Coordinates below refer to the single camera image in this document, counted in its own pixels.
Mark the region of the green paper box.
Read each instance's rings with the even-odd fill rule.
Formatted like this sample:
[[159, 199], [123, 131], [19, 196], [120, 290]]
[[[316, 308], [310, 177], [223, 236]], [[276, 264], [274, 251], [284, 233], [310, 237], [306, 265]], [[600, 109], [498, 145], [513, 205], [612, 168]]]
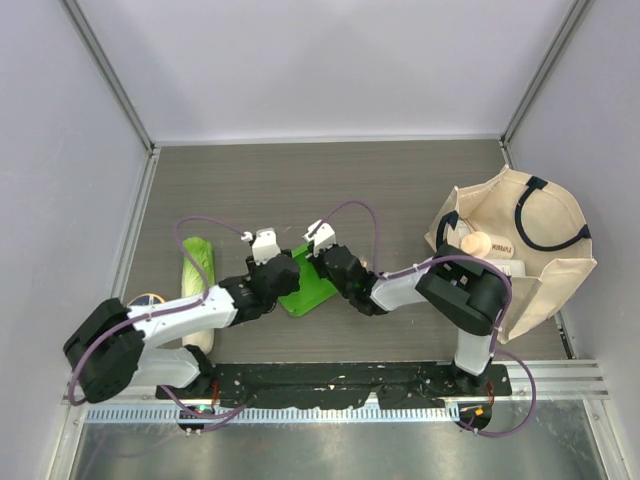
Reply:
[[303, 244], [292, 251], [300, 267], [299, 290], [278, 299], [284, 310], [293, 317], [301, 317], [338, 293], [326, 278], [320, 278], [307, 259], [309, 248]]

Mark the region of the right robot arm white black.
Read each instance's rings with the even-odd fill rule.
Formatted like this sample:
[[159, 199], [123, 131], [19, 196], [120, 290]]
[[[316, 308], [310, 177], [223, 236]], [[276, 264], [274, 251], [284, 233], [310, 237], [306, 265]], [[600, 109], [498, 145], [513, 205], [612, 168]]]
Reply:
[[511, 279], [495, 265], [451, 246], [441, 246], [421, 264], [376, 274], [345, 247], [308, 247], [308, 261], [366, 316], [384, 315], [405, 306], [428, 303], [457, 328], [451, 380], [465, 395], [488, 383], [501, 324], [512, 300]]

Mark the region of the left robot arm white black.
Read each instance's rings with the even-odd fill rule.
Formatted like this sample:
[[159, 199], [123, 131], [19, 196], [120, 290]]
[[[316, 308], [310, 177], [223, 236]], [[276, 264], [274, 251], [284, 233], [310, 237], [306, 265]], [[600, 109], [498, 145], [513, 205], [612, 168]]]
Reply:
[[133, 309], [117, 298], [102, 301], [63, 346], [72, 368], [70, 403], [111, 399], [129, 386], [151, 351], [201, 330], [256, 320], [299, 290], [300, 267], [288, 249], [264, 263], [249, 257], [247, 267], [246, 275], [226, 278], [202, 294], [158, 305]]

